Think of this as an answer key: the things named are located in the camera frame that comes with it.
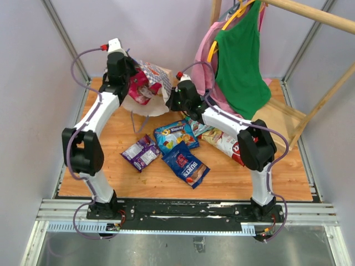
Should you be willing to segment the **pink snack packet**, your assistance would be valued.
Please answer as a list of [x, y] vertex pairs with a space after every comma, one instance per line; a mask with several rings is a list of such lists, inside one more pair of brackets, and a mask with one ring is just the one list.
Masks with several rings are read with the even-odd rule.
[[162, 87], [158, 82], [150, 84], [149, 79], [141, 70], [130, 78], [129, 85], [128, 95], [140, 105], [146, 105]]

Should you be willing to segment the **yellow hanger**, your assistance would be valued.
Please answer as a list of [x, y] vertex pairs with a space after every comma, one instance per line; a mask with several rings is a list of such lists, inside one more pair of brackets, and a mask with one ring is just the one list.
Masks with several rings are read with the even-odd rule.
[[[255, 2], [255, 0], [251, 0], [251, 1], [247, 1], [245, 4], [243, 3], [243, 1], [239, 1], [240, 6], [238, 8], [238, 10], [225, 22], [225, 24], [223, 25], [223, 27], [221, 28], [221, 32], [225, 31], [228, 26], [236, 19], [236, 18], [240, 18], [246, 11], [247, 7], [252, 5]], [[217, 40], [215, 39], [211, 45], [211, 48], [209, 50], [209, 53], [207, 55], [207, 62], [211, 63], [212, 61], [212, 57], [213, 55], [217, 52]]]

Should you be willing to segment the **blue checkered paper bag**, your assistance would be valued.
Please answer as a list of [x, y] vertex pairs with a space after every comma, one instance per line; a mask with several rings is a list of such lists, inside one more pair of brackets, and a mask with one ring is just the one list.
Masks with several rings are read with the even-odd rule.
[[130, 78], [128, 95], [122, 107], [134, 114], [145, 117], [140, 128], [133, 130], [139, 133], [151, 117], [160, 116], [169, 111], [166, 102], [173, 87], [173, 72], [142, 60], [133, 60], [137, 73]]

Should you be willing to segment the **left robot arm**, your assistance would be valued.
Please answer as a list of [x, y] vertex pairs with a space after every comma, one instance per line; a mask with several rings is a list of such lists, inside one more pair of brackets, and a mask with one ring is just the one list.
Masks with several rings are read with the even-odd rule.
[[128, 94], [130, 78], [137, 72], [135, 62], [125, 51], [111, 52], [97, 98], [87, 114], [73, 128], [62, 131], [64, 163], [70, 175], [89, 188], [88, 218], [114, 219], [119, 206], [114, 189], [102, 169], [104, 152], [99, 138], [112, 114]]

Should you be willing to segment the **blue Slendy candy bag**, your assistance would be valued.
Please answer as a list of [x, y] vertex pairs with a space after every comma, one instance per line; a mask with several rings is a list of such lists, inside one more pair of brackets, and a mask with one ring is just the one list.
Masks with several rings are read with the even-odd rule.
[[163, 155], [168, 154], [181, 142], [184, 142], [189, 149], [199, 147], [197, 137], [195, 137], [191, 126], [185, 119], [157, 127], [153, 134]]

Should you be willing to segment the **pink shirt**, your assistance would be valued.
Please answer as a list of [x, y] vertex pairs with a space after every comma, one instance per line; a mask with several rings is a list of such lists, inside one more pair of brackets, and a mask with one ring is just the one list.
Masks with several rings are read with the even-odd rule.
[[231, 114], [242, 117], [231, 109], [224, 94], [222, 93], [215, 81], [218, 64], [218, 53], [216, 52], [213, 55], [211, 63], [207, 62], [207, 55], [209, 53], [211, 45], [223, 25], [221, 25], [219, 22], [215, 22], [202, 39], [195, 55], [195, 61], [197, 62], [197, 65], [194, 65], [192, 68], [191, 79], [192, 82], [195, 84], [199, 94], [204, 95], [207, 89], [212, 89], [213, 91], [211, 93], [211, 97], [221, 109]]

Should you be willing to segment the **green tank top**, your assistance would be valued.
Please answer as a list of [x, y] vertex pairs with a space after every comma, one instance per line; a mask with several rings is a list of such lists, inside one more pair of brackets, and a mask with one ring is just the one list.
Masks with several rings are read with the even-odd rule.
[[218, 64], [215, 81], [233, 111], [251, 120], [271, 98], [259, 68], [261, 2], [255, 1], [235, 26], [216, 36]]

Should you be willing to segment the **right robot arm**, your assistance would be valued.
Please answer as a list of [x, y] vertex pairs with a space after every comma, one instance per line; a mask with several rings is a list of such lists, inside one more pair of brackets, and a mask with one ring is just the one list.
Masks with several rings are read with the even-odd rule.
[[264, 121], [245, 120], [223, 111], [209, 94], [201, 96], [190, 79], [164, 90], [163, 99], [170, 111], [183, 111], [191, 119], [215, 127], [237, 140], [240, 159], [252, 178], [252, 217], [259, 222], [270, 217], [276, 205], [271, 167], [277, 148]]

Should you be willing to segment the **dark blue snack packet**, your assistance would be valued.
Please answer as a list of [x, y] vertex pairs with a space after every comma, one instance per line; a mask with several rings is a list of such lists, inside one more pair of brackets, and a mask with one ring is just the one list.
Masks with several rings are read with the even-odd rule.
[[186, 143], [181, 142], [162, 157], [174, 174], [195, 189], [202, 183], [210, 168], [195, 157]]

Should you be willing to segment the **red chips bag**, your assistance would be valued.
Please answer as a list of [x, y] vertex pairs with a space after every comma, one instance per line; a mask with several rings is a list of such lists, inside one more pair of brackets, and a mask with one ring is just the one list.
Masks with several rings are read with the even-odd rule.
[[207, 141], [210, 145], [232, 158], [241, 166], [244, 166], [244, 163], [240, 157], [239, 143], [232, 136], [222, 132], [219, 129], [213, 128], [202, 133], [199, 138]]

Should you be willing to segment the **teal snack packet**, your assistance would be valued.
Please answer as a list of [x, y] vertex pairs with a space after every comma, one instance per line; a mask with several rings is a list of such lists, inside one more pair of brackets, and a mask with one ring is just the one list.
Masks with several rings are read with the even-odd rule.
[[184, 117], [184, 120], [186, 121], [186, 123], [190, 127], [190, 129], [195, 137], [198, 137], [198, 136], [202, 135], [203, 133], [213, 129], [212, 126], [204, 125], [204, 124], [199, 123], [195, 120], [192, 120], [189, 117]]

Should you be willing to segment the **purple snack packet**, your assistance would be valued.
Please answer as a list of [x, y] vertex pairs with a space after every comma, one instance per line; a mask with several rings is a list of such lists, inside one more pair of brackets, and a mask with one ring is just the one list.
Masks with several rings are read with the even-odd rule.
[[145, 135], [135, 144], [131, 145], [121, 153], [135, 169], [142, 172], [151, 162], [160, 156], [161, 152], [155, 141], [148, 135]]

